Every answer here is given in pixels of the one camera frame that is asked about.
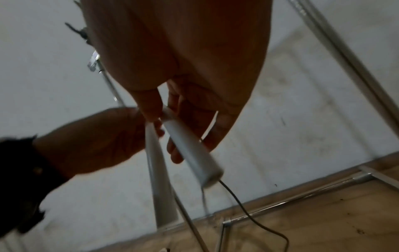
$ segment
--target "cylindrical tube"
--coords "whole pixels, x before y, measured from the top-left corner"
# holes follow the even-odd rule
[[[165,160],[153,123],[145,126],[145,152],[150,171],[157,228],[177,221],[177,209]]]
[[[201,187],[206,188],[219,181],[223,176],[223,170],[191,130],[168,107],[163,108],[160,118]]]

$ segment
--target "white tube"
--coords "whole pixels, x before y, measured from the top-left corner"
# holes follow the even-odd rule
[[[201,187],[214,185],[223,176],[223,170],[200,143],[192,131],[168,107],[160,117],[176,148],[189,164]]]
[[[178,216],[165,160],[153,123],[145,125],[145,152],[153,191],[155,220],[159,229],[177,221]]]

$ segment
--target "wooden floor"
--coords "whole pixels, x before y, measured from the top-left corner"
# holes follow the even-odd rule
[[[399,167],[384,172],[399,180]],[[399,251],[399,191],[373,180],[323,194],[256,218],[285,234],[290,252]],[[201,223],[198,229],[214,251],[221,220]],[[225,233],[223,252],[283,251],[285,241],[246,221]],[[188,230],[119,244],[101,251],[200,252]]]

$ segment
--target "thin wire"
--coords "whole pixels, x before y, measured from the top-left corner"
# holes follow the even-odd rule
[[[273,230],[273,229],[270,229],[270,228],[268,228],[268,227],[265,227],[264,225],[262,225],[262,224],[260,224],[259,222],[257,222],[257,221],[247,212],[247,210],[246,210],[246,209],[244,208],[244,206],[241,204],[240,200],[239,200],[239,199],[237,198],[237,196],[233,193],[233,191],[232,191],[225,183],[223,183],[223,181],[219,180],[219,183],[220,183],[227,191],[229,191],[229,193],[233,196],[233,198],[237,201],[238,205],[241,207],[242,211],[246,214],[246,216],[248,216],[248,218],[249,218],[250,220],[252,220],[253,223],[255,223],[255,224],[256,224],[257,226],[259,226],[260,228],[262,228],[262,229],[264,229],[264,230],[266,230],[266,231],[268,231],[268,232],[270,232],[270,233],[273,233],[273,234],[275,234],[275,235],[278,235],[278,236],[280,236],[281,238],[283,238],[283,239],[286,240],[286,246],[285,246],[285,248],[284,248],[284,252],[287,252],[287,251],[288,251],[288,248],[289,248],[289,246],[290,246],[290,240],[289,240],[285,235],[283,235],[282,233],[277,232],[277,231],[275,231],[275,230]]]

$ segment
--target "wall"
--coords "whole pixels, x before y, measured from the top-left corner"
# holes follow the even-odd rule
[[[71,2],[3,0],[0,6],[1,135],[44,134],[116,106],[100,76],[86,68],[93,49],[63,24],[84,25]],[[318,6],[399,101],[399,3]],[[165,99],[165,86],[160,90]],[[224,182],[249,201],[397,150],[399,141],[329,53],[285,1],[275,1],[271,46],[257,87],[213,152],[226,169]],[[190,216],[203,216],[200,188],[187,165],[168,160],[167,166]],[[205,193],[210,212],[234,204],[222,187]],[[145,154],[72,179],[41,207],[45,220],[22,239],[32,252],[43,251],[33,241],[48,251],[87,251],[154,232]]]

